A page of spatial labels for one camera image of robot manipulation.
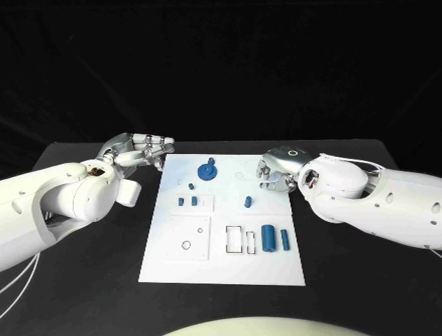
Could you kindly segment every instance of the robotic hand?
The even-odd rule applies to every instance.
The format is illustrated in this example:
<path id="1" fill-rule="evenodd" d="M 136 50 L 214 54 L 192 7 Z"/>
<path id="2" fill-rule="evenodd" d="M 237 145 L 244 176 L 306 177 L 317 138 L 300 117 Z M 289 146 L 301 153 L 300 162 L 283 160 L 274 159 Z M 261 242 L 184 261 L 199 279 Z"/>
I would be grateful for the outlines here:
<path id="1" fill-rule="evenodd" d="M 140 184 L 126 178 L 138 167 L 162 171 L 175 140 L 117 135 L 96 160 L 61 164 L 0 181 L 0 271 L 109 214 L 114 202 L 133 207 Z"/>
<path id="2" fill-rule="evenodd" d="M 376 167 L 365 171 L 353 162 Z M 257 175 L 277 182 L 261 188 L 291 192 L 297 186 L 317 216 L 405 245 L 442 250 L 442 178 L 284 146 L 264 154 Z"/>

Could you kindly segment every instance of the white cable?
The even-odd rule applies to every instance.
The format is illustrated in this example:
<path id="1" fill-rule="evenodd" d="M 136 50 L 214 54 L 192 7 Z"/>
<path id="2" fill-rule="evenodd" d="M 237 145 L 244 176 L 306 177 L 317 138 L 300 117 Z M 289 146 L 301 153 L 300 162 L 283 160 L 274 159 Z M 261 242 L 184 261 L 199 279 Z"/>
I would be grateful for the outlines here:
<path id="1" fill-rule="evenodd" d="M 5 288 L 0 290 L 0 293 L 15 284 L 15 282 L 20 280 L 20 278 L 22 277 L 22 275 L 27 273 L 27 271 L 30 270 L 30 268 L 32 267 L 32 264 L 35 262 L 35 260 L 38 259 L 38 254 L 35 255 L 35 257 L 32 257 L 32 261 L 30 261 L 28 266 L 25 267 L 24 271 L 20 273 L 20 276 L 12 280 L 12 282 L 5 286 Z"/>
<path id="2" fill-rule="evenodd" d="M 322 153 L 320 156 L 325 156 L 326 158 L 337 159 L 337 160 L 342 160 L 342 161 L 368 163 L 369 165 L 373 165 L 378 169 L 386 169 L 381 164 L 378 164 L 375 162 L 371 162 L 371 161 L 358 160 L 358 159 L 348 159 L 345 157 L 333 156 L 333 155 L 329 155 L 329 154 L 325 154 L 325 153 Z"/>
<path id="3" fill-rule="evenodd" d="M 37 257 L 35 267 L 32 268 L 32 274 L 30 275 L 28 282 L 27 282 L 27 284 L 25 284 L 25 287 L 22 288 L 22 292 L 20 293 L 18 298 L 17 298 L 15 301 L 12 302 L 12 305 L 8 307 L 8 309 L 7 309 L 5 312 L 2 313 L 2 315 L 0 315 L 0 319 L 2 319 L 2 317 L 7 315 L 7 313 L 9 312 L 12 306 L 15 306 L 15 304 L 17 304 L 20 298 L 22 297 L 22 294 L 25 293 L 25 290 L 27 290 L 27 288 L 28 288 L 30 282 L 32 281 L 32 276 L 34 276 L 34 274 L 35 274 L 37 266 L 38 266 L 38 262 L 40 262 L 40 253 L 35 255 L 35 257 Z"/>

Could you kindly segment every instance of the white paper sheet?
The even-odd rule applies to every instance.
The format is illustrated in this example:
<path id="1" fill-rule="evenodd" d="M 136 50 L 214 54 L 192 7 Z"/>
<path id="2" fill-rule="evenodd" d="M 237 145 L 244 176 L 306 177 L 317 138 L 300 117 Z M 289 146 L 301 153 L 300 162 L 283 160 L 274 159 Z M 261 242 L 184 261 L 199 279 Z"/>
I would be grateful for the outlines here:
<path id="1" fill-rule="evenodd" d="M 204 181 L 198 168 L 211 157 L 218 176 Z M 260 155 L 168 155 L 140 282 L 306 285 L 289 194 L 260 188 L 258 160 Z M 194 196 L 198 206 L 191 205 Z M 251 208 L 245 208 L 247 196 L 253 196 Z M 273 253 L 263 250 L 266 224 L 276 226 Z M 227 253 L 228 226 L 243 227 L 243 253 Z M 281 229 L 289 231 L 290 251 L 283 248 Z M 248 254 L 251 231 L 255 255 Z"/>

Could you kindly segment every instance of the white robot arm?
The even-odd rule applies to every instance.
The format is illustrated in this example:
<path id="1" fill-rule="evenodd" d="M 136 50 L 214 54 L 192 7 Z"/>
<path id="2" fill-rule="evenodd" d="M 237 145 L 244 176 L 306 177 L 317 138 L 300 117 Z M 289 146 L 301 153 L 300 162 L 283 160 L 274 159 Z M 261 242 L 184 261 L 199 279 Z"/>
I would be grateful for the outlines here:
<path id="1" fill-rule="evenodd" d="M 353 162 L 376 167 L 365 171 Z M 274 148 L 258 164 L 258 177 L 281 172 L 261 188 L 303 191 L 317 216 L 405 245 L 442 250 L 442 178 L 385 169 L 372 162 L 322 154 L 313 160 L 293 147 Z"/>
<path id="2" fill-rule="evenodd" d="M 96 160 L 67 163 L 0 181 L 0 271 L 100 221 L 114 202 L 133 207 L 140 184 L 126 178 L 136 167 L 163 170 L 175 140 L 123 133 L 104 144 Z"/>

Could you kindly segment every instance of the black table surface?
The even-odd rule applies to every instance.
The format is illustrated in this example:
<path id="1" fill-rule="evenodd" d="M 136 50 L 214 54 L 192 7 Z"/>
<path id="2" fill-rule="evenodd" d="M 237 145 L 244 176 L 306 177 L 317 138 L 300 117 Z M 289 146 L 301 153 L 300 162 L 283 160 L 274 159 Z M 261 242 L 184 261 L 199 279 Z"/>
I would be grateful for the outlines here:
<path id="1" fill-rule="evenodd" d="M 181 142 L 176 153 L 263 154 L 289 144 L 396 168 L 378 140 Z M 94 158 L 100 143 L 54 143 L 35 169 Z M 371 335 L 442 335 L 442 259 L 430 250 L 375 237 L 313 213 L 291 194 L 306 287 L 139 283 L 161 172 L 130 177 L 143 185 L 135 208 L 107 217 L 43 252 L 30 288 L 0 320 L 0 335 L 163 335 L 243 316 L 323 321 Z M 25 263 L 0 273 L 0 288 Z M 27 276 L 0 296 L 0 313 Z"/>

